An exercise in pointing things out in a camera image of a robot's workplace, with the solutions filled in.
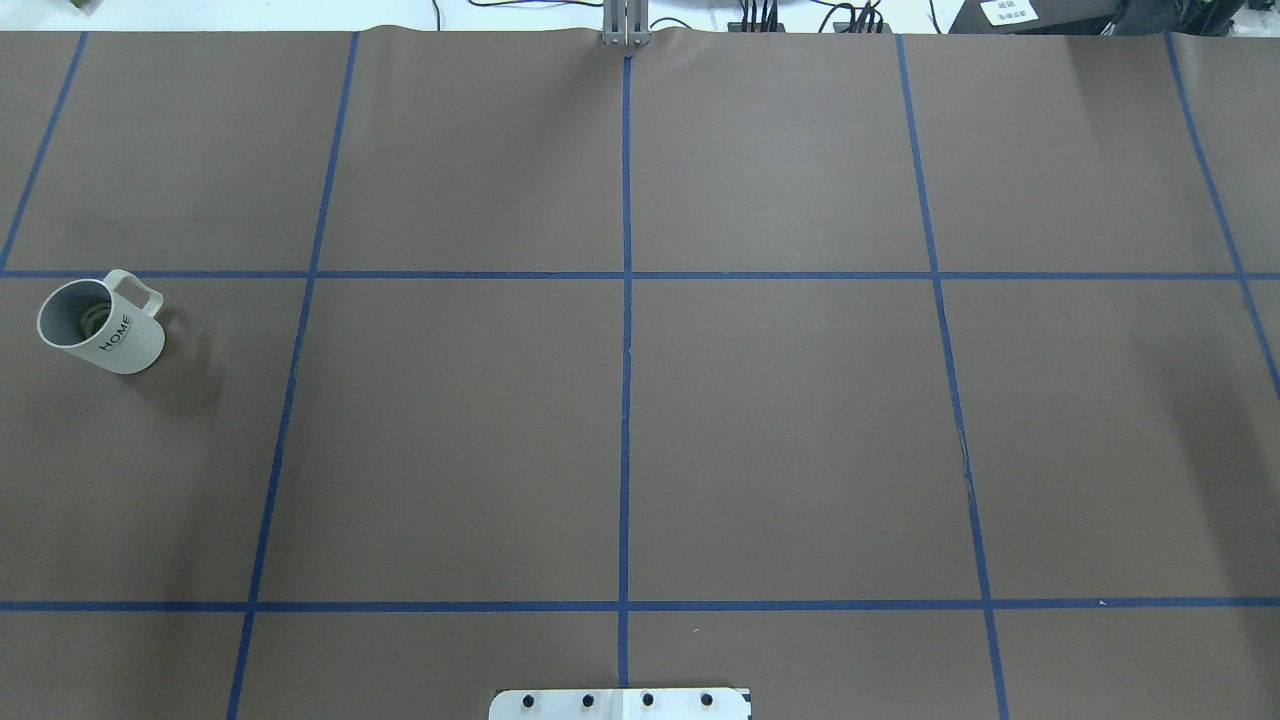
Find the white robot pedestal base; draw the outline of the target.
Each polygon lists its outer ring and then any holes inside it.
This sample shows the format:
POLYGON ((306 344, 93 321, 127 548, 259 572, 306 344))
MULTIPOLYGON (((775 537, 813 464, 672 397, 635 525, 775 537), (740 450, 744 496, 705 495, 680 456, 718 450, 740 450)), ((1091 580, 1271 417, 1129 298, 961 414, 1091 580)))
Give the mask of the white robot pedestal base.
POLYGON ((730 687, 502 691, 489 719, 751 719, 748 689, 730 687))

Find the black box with label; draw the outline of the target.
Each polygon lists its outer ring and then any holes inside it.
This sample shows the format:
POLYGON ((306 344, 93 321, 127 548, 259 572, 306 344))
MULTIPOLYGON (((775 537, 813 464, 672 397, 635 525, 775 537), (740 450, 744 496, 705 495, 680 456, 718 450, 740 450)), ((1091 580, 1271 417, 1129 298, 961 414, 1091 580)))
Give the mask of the black box with label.
POLYGON ((946 35, 1102 35, 1129 1, 964 1, 946 35))

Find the white HOME mug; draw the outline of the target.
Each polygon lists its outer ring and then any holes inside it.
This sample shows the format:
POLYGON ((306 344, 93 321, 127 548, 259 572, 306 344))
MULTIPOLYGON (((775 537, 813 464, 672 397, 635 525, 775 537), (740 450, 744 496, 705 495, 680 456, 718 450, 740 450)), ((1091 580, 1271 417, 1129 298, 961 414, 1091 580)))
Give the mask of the white HOME mug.
POLYGON ((114 269, 101 279, 74 279, 52 291, 35 327, 47 346, 110 373, 131 375, 152 366, 165 347, 165 331, 157 320, 164 304, 161 292, 131 272, 114 269), (84 340, 78 327, 81 314, 100 302, 111 304, 111 315, 95 337, 84 340))

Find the aluminium frame post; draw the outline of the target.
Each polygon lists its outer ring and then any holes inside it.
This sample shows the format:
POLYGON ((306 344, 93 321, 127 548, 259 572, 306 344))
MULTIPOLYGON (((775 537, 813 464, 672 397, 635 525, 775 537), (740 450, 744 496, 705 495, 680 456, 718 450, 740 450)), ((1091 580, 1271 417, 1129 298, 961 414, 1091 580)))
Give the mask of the aluminium frame post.
POLYGON ((602 0, 602 42, 608 47, 643 47, 652 38, 648 0, 602 0))

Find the brown table mat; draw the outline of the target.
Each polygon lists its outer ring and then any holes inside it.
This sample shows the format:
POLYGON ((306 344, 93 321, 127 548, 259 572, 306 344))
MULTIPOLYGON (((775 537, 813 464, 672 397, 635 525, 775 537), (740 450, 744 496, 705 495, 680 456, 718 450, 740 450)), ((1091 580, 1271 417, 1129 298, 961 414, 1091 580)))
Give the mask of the brown table mat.
POLYGON ((1277 41, 3 35, 3 716, 1277 716, 1277 41), (114 269, 165 347, 35 327, 114 269))

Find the lemon slices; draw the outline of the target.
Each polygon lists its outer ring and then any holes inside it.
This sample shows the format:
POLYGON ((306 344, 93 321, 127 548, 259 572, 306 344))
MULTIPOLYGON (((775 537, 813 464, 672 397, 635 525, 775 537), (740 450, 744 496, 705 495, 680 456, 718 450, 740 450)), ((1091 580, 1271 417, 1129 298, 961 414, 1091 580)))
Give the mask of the lemon slices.
POLYGON ((78 327, 82 337, 84 340, 91 340, 92 337, 95 337, 102 329, 102 327, 108 324, 111 313, 113 313, 113 306, 111 304, 108 302, 100 302, 87 306, 79 315, 78 320, 78 327))

